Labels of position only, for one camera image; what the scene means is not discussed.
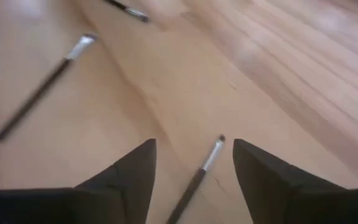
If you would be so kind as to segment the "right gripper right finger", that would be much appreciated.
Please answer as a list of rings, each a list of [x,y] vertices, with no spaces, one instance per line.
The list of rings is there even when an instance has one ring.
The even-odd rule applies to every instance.
[[[346,189],[235,139],[237,179],[254,223],[358,223],[358,189]]]

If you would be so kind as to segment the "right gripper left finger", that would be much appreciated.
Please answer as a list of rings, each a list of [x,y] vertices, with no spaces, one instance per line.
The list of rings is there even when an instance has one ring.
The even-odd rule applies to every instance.
[[[156,163],[148,139],[75,187],[0,190],[0,223],[145,223]]]

